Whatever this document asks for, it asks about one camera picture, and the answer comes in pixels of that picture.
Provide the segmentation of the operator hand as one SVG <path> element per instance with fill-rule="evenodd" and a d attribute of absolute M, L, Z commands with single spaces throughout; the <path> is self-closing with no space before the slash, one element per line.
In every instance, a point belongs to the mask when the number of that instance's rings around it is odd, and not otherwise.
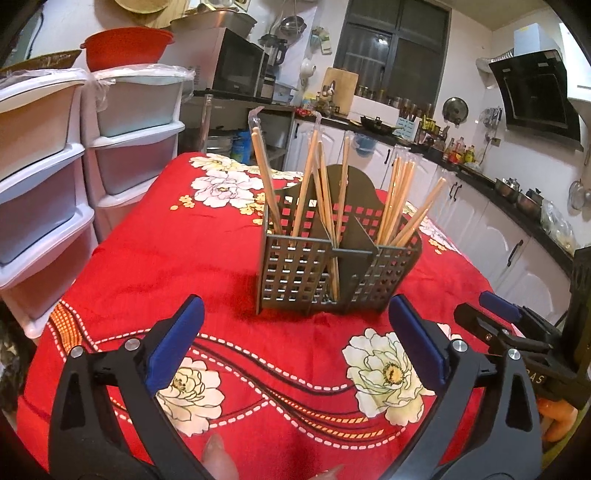
<path fill-rule="evenodd" d="M 250 469 L 249 473 L 246 471 L 240 472 L 238 465 L 235 463 L 226 450 L 221 435 L 213 434 L 209 437 L 202 450 L 201 464 L 204 465 L 206 471 L 211 474 L 214 479 L 304 479 L 303 473 L 297 472 L 291 474 L 289 478 L 280 478 L 272 476 L 271 473 L 277 473 L 266 468 Z M 339 479 L 342 469 L 345 465 L 336 465 L 332 468 L 322 470 L 315 473 L 315 475 L 308 475 L 307 479 Z"/>

